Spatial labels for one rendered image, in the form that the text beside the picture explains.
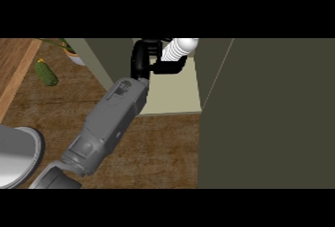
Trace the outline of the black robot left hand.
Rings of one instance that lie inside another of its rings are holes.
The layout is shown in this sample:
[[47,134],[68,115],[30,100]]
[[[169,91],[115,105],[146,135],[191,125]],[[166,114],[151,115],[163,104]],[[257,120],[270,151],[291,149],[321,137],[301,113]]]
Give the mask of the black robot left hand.
[[163,42],[171,42],[171,38],[142,38],[133,46],[132,78],[148,79],[151,74],[177,74],[186,64],[188,57],[177,61],[163,61]]

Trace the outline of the pale open cabinet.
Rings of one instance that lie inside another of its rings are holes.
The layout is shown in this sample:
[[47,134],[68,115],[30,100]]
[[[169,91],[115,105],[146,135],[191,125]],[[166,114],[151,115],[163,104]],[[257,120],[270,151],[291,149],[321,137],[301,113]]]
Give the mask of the pale open cabinet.
[[[132,69],[138,38],[67,38],[104,90]],[[179,74],[151,74],[149,95],[142,116],[199,114],[202,112],[194,56]]]

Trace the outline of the dark grey cabinet door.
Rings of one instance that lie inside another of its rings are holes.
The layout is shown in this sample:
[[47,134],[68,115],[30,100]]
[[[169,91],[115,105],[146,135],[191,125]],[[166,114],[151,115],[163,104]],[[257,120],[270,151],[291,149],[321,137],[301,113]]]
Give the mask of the dark grey cabinet door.
[[335,39],[236,39],[201,117],[202,188],[335,188]]

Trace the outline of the potted plant in white pot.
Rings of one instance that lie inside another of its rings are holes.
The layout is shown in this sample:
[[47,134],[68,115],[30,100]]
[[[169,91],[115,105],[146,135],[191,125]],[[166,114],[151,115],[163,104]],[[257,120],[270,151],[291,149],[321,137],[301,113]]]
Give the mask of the potted plant in white pot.
[[78,64],[80,66],[83,66],[86,63],[83,61],[83,59],[78,57],[78,54],[76,53],[74,48],[71,47],[70,43],[67,42],[67,40],[64,38],[61,38],[61,42],[56,43],[52,40],[42,38],[40,39],[43,42],[50,43],[56,46],[59,46],[64,49],[65,55],[68,56],[68,58],[73,60],[73,62],[76,64]]

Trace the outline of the green cucumber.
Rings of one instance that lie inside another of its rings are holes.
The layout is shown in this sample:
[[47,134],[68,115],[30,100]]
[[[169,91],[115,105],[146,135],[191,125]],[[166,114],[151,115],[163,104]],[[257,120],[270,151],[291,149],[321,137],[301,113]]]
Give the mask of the green cucumber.
[[46,64],[45,59],[39,59],[37,60],[37,63],[34,65],[34,70],[36,70],[36,73],[37,73],[43,83],[47,86],[55,86],[58,84],[58,82],[59,82],[58,76],[53,73],[49,65]]

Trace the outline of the pale wooden board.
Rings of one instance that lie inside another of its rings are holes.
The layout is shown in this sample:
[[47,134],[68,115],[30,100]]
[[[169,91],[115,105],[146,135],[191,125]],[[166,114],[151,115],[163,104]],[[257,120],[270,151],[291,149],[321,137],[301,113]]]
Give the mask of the pale wooden board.
[[42,40],[0,38],[0,122],[5,119]]

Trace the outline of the grey round metal pot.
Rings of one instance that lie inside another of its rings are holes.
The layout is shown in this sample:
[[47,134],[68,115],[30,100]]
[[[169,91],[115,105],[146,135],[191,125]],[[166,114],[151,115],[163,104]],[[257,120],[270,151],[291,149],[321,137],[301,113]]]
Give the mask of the grey round metal pot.
[[28,181],[43,159],[45,146],[37,129],[0,124],[0,189],[18,188]]

